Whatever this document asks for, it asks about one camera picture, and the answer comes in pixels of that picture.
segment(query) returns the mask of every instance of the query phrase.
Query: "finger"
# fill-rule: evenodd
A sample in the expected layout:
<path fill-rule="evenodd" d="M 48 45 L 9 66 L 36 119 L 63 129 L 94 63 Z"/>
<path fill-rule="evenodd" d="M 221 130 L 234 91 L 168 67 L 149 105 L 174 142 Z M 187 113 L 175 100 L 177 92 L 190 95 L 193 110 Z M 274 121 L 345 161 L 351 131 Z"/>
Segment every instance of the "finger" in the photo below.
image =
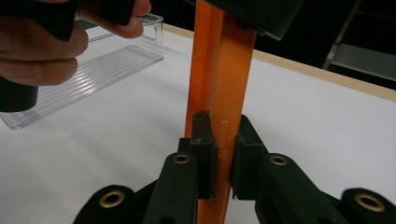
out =
<path fill-rule="evenodd" d="M 77 57 L 88 47 L 88 36 L 79 26 L 67 42 L 59 41 L 35 21 L 0 17 L 0 58 L 18 61 L 47 61 Z"/>
<path fill-rule="evenodd" d="M 146 15 L 150 10 L 151 3 L 149 0 L 135 0 L 131 19 L 126 26 L 122 26 L 111 21 L 106 21 L 99 16 L 98 1 L 84 0 L 78 2 L 77 17 L 100 25 L 115 35 L 134 38 L 143 34 L 143 27 L 137 16 Z"/>
<path fill-rule="evenodd" d="M 0 59 L 0 77 L 30 86 L 59 85 L 78 69 L 76 59 L 49 62 L 21 62 Z"/>

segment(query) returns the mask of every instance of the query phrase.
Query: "clear plastic tray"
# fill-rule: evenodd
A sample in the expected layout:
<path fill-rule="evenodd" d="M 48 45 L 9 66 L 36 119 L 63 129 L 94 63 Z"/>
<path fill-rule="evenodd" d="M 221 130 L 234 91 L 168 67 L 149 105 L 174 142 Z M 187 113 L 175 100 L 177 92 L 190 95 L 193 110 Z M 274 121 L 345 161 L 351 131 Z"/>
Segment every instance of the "clear plastic tray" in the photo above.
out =
<path fill-rule="evenodd" d="M 70 80 L 40 87 L 32 109 L 0 117 L 9 128 L 20 129 L 163 59 L 163 18 L 148 14 L 140 20 L 144 33 L 135 39 L 91 28 L 89 46 L 78 56 L 78 70 Z"/>

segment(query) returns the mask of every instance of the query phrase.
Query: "brass grommet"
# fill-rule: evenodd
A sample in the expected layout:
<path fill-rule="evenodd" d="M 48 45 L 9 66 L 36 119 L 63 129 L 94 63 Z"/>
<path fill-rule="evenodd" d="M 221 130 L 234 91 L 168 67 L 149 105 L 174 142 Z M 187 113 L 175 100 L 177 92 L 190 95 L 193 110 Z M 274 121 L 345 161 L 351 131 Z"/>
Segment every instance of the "brass grommet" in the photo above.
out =
<path fill-rule="evenodd" d="M 174 163 L 177 164 L 186 164 L 189 163 L 190 157 L 184 154 L 178 154 L 173 158 Z"/>
<path fill-rule="evenodd" d="M 275 164 L 275 165 L 286 165 L 288 164 L 288 161 L 281 157 L 281 156 L 272 156 L 270 157 L 270 162 Z"/>
<path fill-rule="evenodd" d="M 355 201 L 360 206 L 363 206 L 364 208 L 371 210 L 373 212 L 385 211 L 385 205 L 381 203 L 381 201 L 379 201 L 376 197 L 370 194 L 359 193 L 355 195 Z"/>
<path fill-rule="evenodd" d="M 112 190 L 100 198 L 99 205 L 104 208 L 112 208 L 122 203 L 124 198 L 125 194 L 121 190 Z"/>

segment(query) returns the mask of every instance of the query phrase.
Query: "black handle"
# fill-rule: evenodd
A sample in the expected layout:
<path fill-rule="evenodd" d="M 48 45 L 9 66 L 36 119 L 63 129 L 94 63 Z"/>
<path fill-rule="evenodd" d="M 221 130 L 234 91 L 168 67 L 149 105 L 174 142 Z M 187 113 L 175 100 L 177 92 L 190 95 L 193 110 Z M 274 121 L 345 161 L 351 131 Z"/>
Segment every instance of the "black handle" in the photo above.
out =
<path fill-rule="evenodd" d="M 52 4 L 32 0 L 0 3 L 0 15 L 35 20 L 59 40 L 67 41 L 73 30 L 77 0 Z M 35 106 L 37 86 L 26 86 L 0 77 L 0 112 L 20 112 Z"/>

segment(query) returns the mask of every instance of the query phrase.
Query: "orange bar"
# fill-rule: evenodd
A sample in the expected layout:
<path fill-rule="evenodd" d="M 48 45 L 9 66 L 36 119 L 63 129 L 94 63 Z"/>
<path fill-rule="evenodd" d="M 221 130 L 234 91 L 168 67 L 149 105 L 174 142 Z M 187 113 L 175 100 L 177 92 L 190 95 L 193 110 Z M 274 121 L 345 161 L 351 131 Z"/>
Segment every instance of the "orange bar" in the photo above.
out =
<path fill-rule="evenodd" d="M 185 135 L 191 136 L 192 115 L 209 109 L 218 151 L 216 199 L 200 200 L 198 223 L 222 224 L 256 33 L 241 29 L 236 19 L 200 0 L 195 25 Z"/>

